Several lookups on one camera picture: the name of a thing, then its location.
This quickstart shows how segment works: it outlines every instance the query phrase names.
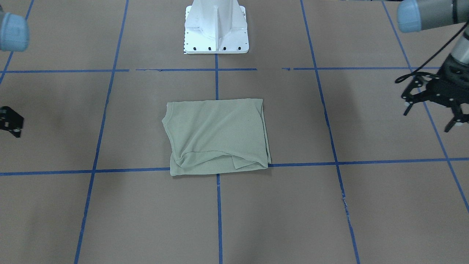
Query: white mount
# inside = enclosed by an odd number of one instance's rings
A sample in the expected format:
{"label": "white mount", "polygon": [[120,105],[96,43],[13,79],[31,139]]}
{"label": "white mount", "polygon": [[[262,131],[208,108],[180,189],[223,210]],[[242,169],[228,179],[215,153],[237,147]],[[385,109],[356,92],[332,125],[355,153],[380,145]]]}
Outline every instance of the white mount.
{"label": "white mount", "polygon": [[184,53],[233,54],[249,51],[246,9],[238,0],[194,0],[186,8]]}

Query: black cable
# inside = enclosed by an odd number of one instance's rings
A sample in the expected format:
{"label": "black cable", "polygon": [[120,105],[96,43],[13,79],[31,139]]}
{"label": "black cable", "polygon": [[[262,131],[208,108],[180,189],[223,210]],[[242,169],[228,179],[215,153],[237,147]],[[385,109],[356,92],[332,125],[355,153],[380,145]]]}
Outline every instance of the black cable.
{"label": "black cable", "polygon": [[[405,81],[407,78],[409,78],[410,76],[416,76],[417,75],[417,72],[419,70],[421,70],[423,67],[425,67],[425,65],[427,65],[427,63],[429,63],[431,60],[433,60],[442,50],[444,50],[459,34],[461,34],[461,32],[468,26],[469,24],[469,21],[467,21],[463,26],[462,28],[454,35],[450,38],[450,40],[448,40],[448,42],[446,44],[444,44],[435,54],[433,54],[432,57],[430,57],[430,59],[428,59],[426,62],[424,62],[420,67],[418,67],[415,71],[413,71],[412,73],[409,73],[409,74],[406,74],[406,75],[402,75],[401,77],[397,78],[394,83],[401,83],[403,81]],[[435,76],[435,74],[432,74],[432,73],[428,73],[428,72],[421,72],[420,74],[418,74],[419,76]]]}

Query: folded cloth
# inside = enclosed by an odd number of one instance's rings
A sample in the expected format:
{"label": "folded cloth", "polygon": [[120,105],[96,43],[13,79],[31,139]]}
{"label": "folded cloth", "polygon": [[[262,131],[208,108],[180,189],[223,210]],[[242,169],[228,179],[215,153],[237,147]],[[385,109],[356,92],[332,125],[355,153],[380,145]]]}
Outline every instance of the folded cloth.
{"label": "folded cloth", "polygon": [[267,169],[262,99],[170,102],[163,125],[172,176]]}

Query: cloth fold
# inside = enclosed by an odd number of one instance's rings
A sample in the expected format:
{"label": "cloth fold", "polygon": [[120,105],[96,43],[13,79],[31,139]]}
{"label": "cloth fold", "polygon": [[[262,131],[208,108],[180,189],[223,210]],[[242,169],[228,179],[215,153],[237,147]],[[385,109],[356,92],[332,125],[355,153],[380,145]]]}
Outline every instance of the cloth fold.
{"label": "cloth fold", "polygon": [[170,173],[217,174],[267,169],[271,157],[262,99],[167,104]]}

